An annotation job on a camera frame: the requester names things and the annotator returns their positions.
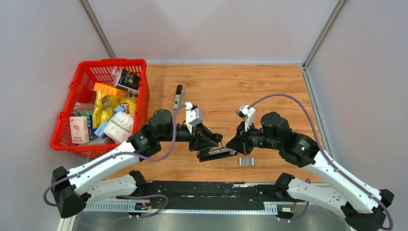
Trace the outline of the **white pink sponge box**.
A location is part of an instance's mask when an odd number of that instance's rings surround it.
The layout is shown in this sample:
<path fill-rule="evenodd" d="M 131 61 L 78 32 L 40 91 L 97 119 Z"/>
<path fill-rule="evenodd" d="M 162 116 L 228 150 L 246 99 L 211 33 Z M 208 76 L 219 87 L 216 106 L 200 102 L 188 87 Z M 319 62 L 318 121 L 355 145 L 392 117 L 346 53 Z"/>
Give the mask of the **white pink sponge box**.
<path fill-rule="evenodd" d="M 73 144 L 89 142 L 88 124 L 85 116 L 71 116 L 69 118 L 70 135 Z"/>

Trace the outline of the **orange block in basket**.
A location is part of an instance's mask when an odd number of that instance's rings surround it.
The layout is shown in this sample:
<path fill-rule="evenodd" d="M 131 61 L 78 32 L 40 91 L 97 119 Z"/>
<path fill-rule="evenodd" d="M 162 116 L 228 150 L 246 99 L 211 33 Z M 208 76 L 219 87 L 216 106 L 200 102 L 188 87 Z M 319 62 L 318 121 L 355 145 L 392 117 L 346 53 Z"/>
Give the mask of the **orange block in basket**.
<path fill-rule="evenodd" d="M 121 97 L 124 97 L 126 95 L 126 92 L 123 90 L 99 82 L 94 84 L 93 91 L 101 91 L 109 95 Z"/>

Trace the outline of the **strip of staples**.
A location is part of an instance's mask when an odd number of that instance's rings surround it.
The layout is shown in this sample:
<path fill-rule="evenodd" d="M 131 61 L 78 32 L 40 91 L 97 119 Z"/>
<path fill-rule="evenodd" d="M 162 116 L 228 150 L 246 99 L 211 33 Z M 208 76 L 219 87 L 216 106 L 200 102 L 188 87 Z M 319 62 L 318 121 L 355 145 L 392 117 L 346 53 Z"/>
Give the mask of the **strip of staples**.
<path fill-rule="evenodd" d="M 253 157 L 239 157 L 239 166 L 254 166 L 255 159 Z"/>

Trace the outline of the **white round packaged item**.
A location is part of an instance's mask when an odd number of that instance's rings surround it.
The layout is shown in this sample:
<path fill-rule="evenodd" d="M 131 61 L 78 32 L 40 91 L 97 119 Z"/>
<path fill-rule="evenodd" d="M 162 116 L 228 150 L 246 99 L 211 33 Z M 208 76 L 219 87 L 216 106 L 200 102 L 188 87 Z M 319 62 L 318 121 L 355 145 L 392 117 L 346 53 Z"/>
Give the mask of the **white round packaged item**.
<path fill-rule="evenodd" d="M 133 130 L 134 116 L 125 112 L 116 113 L 104 128 L 104 133 L 115 143 L 125 142 Z"/>

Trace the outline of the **green box in basket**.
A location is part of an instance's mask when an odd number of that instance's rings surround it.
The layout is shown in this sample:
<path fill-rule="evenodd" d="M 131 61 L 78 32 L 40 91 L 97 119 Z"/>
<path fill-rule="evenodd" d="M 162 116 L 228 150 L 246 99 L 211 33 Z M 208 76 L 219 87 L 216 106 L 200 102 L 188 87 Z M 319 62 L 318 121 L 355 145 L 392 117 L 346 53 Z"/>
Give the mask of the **green box in basket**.
<path fill-rule="evenodd" d="M 87 126 L 88 126 L 88 133 L 89 133 L 89 139 L 90 140 L 92 140 L 92 139 L 94 139 L 96 137 L 95 134 L 94 134 L 92 114 L 93 114 L 92 110 L 90 110 L 90 111 L 77 111 L 77 112 L 73 113 L 74 116 L 85 116 L 86 117 Z"/>

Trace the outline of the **yellow snack bag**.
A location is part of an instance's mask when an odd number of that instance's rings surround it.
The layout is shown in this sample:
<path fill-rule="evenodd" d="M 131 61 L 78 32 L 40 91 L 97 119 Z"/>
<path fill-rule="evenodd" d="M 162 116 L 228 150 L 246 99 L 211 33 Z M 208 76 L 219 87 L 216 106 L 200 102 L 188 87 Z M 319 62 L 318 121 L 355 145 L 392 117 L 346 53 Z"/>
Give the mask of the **yellow snack bag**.
<path fill-rule="evenodd" d="M 94 105 L 92 124 L 93 128 L 97 129 L 103 122 L 107 122 L 111 118 L 118 106 L 122 106 L 125 113 L 135 115 L 137 98 L 110 95 L 98 90 Z"/>

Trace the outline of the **black stapler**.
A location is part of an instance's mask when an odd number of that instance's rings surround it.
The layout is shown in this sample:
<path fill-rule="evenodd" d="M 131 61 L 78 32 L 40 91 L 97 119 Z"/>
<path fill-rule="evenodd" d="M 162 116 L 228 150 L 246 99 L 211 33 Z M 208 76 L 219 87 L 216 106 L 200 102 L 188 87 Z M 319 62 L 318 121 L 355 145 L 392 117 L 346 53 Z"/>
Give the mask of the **black stapler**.
<path fill-rule="evenodd" d="M 221 148 L 208 148 L 204 150 L 200 150 L 197 152 L 197 158 L 200 162 L 211 161 L 221 158 L 226 158 L 230 156 L 237 155 L 238 152 L 231 148 L 221 147 Z"/>

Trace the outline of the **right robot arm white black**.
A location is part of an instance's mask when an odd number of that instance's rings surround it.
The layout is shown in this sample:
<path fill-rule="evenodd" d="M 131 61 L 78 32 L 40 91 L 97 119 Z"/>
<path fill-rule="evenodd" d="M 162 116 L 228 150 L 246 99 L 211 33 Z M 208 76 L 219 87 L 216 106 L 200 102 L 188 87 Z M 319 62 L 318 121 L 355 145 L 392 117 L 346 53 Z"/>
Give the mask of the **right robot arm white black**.
<path fill-rule="evenodd" d="M 319 176 L 331 187 L 327 190 L 282 173 L 275 181 L 278 200 L 311 202 L 334 212 L 357 231 L 384 229 L 387 208 L 394 199 L 391 191 L 378 190 L 357 179 L 320 150 L 315 140 L 293 132 L 288 121 L 276 112 L 262 116 L 260 129 L 253 125 L 254 113 L 244 110 L 238 116 L 242 122 L 228 148 L 242 154 L 250 154 L 254 148 L 278 150 L 286 162 Z"/>

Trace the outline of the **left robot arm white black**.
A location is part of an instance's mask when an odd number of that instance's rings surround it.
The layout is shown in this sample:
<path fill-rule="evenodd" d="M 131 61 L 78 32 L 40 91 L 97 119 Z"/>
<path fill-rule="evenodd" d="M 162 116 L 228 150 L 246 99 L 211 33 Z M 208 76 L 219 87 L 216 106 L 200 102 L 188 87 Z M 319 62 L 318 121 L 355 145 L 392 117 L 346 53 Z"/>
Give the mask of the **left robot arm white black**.
<path fill-rule="evenodd" d="M 201 151 L 218 147 L 223 139 L 222 134 L 213 133 L 203 124 L 198 107 L 183 105 L 183 108 L 185 124 L 176 123 L 176 112 L 157 110 L 147 124 L 108 153 L 69 170 L 63 166 L 54 169 L 44 202 L 56 207 L 61 218 L 69 218 L 96 201 L 130 195 L 137 200 L 144 198 L 147 186 L 139 172 L 132 171 L 113 180 L 106 177 L 143 160 L 164 160 L 165 156 L 153 158 L 161 151 L 162 141 L 171 142 L 168 151 L 171 153 L 176 142 L 187 142 L 190 151 Z"/>

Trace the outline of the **black box in basket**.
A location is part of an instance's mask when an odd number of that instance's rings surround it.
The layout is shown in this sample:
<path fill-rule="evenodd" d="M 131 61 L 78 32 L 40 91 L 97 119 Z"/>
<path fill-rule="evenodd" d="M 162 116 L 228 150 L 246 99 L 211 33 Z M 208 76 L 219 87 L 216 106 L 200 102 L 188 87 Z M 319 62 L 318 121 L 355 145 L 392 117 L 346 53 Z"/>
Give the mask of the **black box in basket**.
<path fill-rule="evenodd" d="M 130 94 L 138 94 L 140 88 L 140 74 L 133 73 L 123 68 L 115 68 L 112 71 L 114 76 L 113 86 Z"/>

